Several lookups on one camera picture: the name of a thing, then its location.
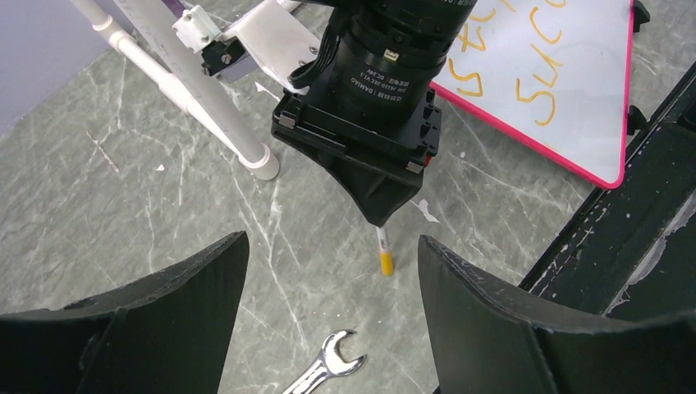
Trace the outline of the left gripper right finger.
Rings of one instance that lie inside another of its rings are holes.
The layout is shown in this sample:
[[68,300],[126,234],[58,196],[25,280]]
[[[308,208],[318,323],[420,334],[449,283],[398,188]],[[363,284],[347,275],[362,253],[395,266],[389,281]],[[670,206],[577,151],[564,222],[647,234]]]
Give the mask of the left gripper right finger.
[[419,286],[441,393],[692,393],[695,314],[629,322],[544,300],[431,236]]

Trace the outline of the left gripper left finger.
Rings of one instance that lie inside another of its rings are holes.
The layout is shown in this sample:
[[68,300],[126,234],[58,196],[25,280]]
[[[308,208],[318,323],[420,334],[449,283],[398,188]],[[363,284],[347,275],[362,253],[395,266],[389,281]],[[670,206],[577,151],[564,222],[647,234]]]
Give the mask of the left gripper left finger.
[[250,256],[233,232],[61,309],[1,317],[4,393],[215,393]]

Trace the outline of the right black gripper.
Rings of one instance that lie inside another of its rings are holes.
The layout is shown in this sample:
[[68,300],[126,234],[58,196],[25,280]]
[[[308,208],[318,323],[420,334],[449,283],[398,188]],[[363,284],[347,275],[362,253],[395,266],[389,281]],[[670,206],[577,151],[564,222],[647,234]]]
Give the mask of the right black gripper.
[[272,135],[311,157],[382,227],[421,189],[441,116],[432,80],[455,39],[453,11],[334,11],[317,57],[291,74]]

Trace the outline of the white marker pen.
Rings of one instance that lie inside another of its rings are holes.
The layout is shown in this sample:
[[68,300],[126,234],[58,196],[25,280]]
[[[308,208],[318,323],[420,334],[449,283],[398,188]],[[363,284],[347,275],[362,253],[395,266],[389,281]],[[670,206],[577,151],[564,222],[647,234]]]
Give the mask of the white marker pen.
[[379,246],[380,253],[381,254],[390,254],[391,249],[389,247],[386,229],[384,227],[375,227],[375,230],[377,233],[378,246]]

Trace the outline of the yellow marker cap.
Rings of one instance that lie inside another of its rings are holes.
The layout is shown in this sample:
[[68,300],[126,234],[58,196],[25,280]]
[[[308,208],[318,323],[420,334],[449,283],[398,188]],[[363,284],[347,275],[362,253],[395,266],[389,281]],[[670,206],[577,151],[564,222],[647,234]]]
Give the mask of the yellow marker cap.
[[391,276],[394,273],[395,265],[391,252],[380,253],[380,264],[383,275]]

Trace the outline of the pink framed whiteboard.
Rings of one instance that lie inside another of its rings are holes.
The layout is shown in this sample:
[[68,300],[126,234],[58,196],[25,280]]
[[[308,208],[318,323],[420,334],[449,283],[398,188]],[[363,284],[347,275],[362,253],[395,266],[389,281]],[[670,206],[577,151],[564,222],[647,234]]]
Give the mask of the pink framed whiteboard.
[[625,174],[635,1],[480,1],[432,87],[604,189]]

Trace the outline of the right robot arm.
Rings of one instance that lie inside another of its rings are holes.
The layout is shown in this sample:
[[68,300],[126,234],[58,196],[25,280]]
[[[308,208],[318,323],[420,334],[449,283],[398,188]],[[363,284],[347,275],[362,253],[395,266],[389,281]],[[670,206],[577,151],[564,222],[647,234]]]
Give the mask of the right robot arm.
[[442,113],[432,80],[471,1],[332,1],[318,56],[290,75],[272,135],[324,168],[381,227],[421,189]]

